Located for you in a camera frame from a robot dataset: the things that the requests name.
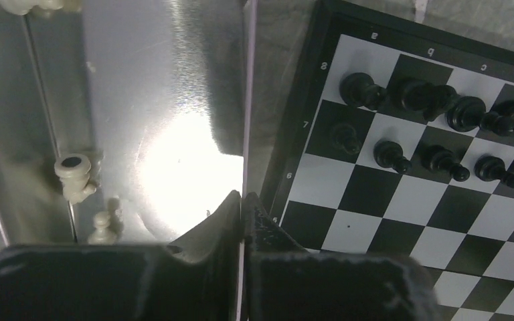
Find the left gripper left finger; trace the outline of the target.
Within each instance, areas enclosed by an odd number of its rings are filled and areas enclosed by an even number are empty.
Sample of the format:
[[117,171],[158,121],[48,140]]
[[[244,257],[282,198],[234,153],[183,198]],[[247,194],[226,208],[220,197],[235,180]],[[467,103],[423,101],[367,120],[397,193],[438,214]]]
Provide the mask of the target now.
[[168,244],[7,247],[0,320],[233,320],[240,200]]

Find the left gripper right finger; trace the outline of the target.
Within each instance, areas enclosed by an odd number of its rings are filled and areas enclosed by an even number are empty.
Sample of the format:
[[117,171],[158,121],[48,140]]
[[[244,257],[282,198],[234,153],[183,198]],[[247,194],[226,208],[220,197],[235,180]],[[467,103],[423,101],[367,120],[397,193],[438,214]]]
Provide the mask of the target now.
[[243,320],[441,320],[429,272],[405,255],[312,253],[256,193],[245,223]]

